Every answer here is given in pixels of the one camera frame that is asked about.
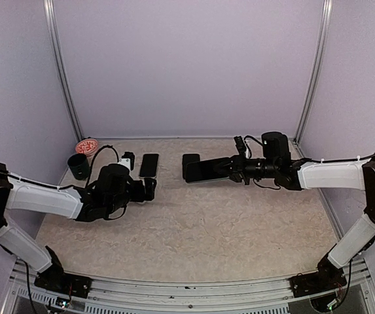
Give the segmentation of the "teal green phone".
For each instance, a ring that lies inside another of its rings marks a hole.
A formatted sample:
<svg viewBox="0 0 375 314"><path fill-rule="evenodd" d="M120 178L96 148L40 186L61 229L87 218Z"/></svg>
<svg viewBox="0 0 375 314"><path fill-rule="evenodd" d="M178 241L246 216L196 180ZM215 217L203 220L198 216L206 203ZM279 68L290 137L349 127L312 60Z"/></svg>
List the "teal green phone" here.
<svg viewBox="0 0 375 314"><path fill-rule="evenodd" d="M212 169L211 160L189 163L185 169L185 181L187 183L199 183L227 179L229 173L216 173Z"/></svg>

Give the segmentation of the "black phone with silver edge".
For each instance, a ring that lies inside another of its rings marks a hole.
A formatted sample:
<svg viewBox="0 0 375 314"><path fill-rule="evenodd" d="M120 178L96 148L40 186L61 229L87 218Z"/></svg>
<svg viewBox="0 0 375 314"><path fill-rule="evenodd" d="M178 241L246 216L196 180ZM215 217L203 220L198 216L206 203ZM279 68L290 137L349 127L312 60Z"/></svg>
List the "black phone with silver edge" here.
<svg viewBox="0 0 375 314"><path fill-rule="evenodd" d="M183 157L182 157L183 164L189 164L189 163L194 163L194 162L199 162L199 161L200 161L199 154L196 154L196 153L183 154Z"/></svg>

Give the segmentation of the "frosted clear phone case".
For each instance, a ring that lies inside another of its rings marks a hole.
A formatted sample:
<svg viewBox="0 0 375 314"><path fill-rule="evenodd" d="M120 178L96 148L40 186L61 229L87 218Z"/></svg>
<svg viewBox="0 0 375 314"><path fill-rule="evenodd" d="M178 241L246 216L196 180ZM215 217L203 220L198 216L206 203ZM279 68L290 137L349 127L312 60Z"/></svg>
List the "frosted clear phone case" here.
<svg viewBox="0 0 375 314"><path fill-rule="evenodd" d="M137 202L135 202L137 205L146 205L146 204L148 204L149 203L149 201L137 201Z"/></svg>

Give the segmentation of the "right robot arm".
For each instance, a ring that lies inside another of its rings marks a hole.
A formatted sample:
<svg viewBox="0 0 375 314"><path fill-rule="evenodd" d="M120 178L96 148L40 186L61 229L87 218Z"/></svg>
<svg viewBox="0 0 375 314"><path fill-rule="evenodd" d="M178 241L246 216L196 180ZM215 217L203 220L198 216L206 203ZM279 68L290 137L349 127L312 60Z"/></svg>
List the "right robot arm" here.
<svg viewBox="0 0 375 314"><path fill-rule="evenodd" d="M262 134L263 157L247 156L242 137L234 139L237 155L215 164L215 172L230 180L249 184L251 180L273 179L275 185L287 190L313 188L345 188L365 193L366 207L361 218L325 255L312 277L318 290L327 290L338 279L338 272L375 240L375 153L370 156L341 160L294 160L286 135L271 131Z"/></svg>

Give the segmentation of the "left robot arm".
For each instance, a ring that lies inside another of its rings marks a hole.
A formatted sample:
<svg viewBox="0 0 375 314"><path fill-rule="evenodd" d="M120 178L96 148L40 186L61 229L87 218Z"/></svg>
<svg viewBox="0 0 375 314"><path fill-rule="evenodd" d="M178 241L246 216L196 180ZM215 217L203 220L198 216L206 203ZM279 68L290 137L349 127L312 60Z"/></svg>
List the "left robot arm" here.
<svg viewBox="0 0 375 314"><path fill-rule="evenodd" d="M25 179L0 163L0 246L32 267L54 290L69 285L56 253L40 246L10 219L6 210L26 210L58 215L77 222L112 220L129 203L154 199L156 179L135 180L122 164L101 168L99 177L86 187L52 186Z"/></svg>

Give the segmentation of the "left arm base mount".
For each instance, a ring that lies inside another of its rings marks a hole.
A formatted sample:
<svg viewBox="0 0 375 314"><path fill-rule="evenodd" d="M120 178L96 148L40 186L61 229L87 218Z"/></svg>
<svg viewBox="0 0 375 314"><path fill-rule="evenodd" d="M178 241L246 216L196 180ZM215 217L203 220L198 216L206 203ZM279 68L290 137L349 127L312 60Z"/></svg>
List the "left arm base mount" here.
<svg viewBox="0 0 375 314"><path fill-rule="evenodd" d="M36 277L34 285L52 292L87 299L92 286L92 279L70 273L42 273Z"/></svg>

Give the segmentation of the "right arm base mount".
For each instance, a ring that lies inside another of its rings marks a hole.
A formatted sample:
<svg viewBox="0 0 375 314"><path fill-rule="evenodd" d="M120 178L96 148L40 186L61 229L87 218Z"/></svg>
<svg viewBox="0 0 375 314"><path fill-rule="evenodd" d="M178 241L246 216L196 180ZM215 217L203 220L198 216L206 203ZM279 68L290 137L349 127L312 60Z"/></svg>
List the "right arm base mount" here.
<svg viewBox="0 0 375 314"><path fill-rule="evenodd" d="M339 286L346 286L347 280L344 273L341 271L338 275L332 278L322 276L318 271L292 276L289 283L295 298L318 294L338 288Z"/></svg>

